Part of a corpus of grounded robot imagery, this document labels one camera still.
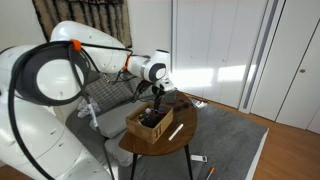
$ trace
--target pen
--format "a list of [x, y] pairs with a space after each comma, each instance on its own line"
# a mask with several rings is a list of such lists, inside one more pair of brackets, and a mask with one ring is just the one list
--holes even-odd
[[183, 127], [183, 124], [180, 124], [180, 126], [173, 132], [173, 134], [169, 137], [169, 141], [171, 141], [174, 136], [180, 131], [180, 129]]
[[208, 177], [207, 177], [206, 180], [209, 180], [209, 178], [210, 178], [211, 174], [213, 173], [213, 171], [214, 171], [214, 167], [212, 167], [212, 168], [210, 169], [210, 173], [209, 173], [209, 175], [208, 175]]

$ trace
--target orange ring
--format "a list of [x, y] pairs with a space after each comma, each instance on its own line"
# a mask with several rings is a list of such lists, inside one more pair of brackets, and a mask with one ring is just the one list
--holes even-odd
[[78, 41], [76, 39], [70, 39], [70, 41], [73, 43], [73, 50], [81, 51], [81, 43], [80, 43], [80, 41]]

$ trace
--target wooden floor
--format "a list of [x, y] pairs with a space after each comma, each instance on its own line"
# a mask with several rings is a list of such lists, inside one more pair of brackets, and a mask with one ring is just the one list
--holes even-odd
[[[275, 123], [253, 114], [243, 114], [234, 108], [214, 102], [210, 104], [269, 128], [254, 179], [320, 179], [320, 135]], [[30, 178], [9, 166], [4, 166], [0, 168], [0, 179], [29, 180]]]

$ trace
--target round wooden tabletop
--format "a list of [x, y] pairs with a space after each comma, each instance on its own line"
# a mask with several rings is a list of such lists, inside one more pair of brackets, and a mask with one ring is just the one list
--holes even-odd
[[[185, 147], [197, 129], [198, 121], [195, 107], [193, 105], [184, 106], [186, 102], [191, 103], [191, 100], [182, 92], [177, 91], [175, 104], [167, 104], [173, 108], [176, 107], [173, 111], [173, 121], [155, 144], [126, 132], [119, 146], [129, 152], [149, 156], [169, 154]], [[172, 128], [171, 126], [175, 121], [178, 121], [178, 123]], [[183, 128], [169, 141], [169, 137], [180, 124], [183, 124]]]

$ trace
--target small table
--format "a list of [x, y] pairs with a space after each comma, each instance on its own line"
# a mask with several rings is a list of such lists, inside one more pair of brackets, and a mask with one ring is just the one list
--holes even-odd
[[[197, 111], [193, 105], [189, 105], [188, 108], [183, 107], [183, 105], [186, 102], [191, 103], [191, 100], [182, 92], [177, 91], [175, 104], [168, 105], [172, 106], [173, 108], [176, 107], [175, 109], [177, 109], [173, 111], [172, 123], [174, 123], [174, 121], [177, 119], [180, 119], [180, 121], [176, 124], [176, 126], [173, 129], [169, 126], [155, 144], [151, 144], [143, 139], [140, 139], [139, 137], [130, 134], [129, 132], [127, 132], [123, 136], [119, 143], [119, 146], [133, 153], [133, 164], [131, 171], [132, 180], [134, 177], [134, 171], [136, 167], [138, 154], [146, 156], [159, 156], [176, 152], [182, 147], [184, 147], [185, 149], [190, 179], [193, 179], [188, 143], [197, 129], [198, 118]], [[169, 137], [176, 130], [179, 124], [183, 124], [183, 128], [176, 134], [176, 136], [171, 141], [169, 141]]]

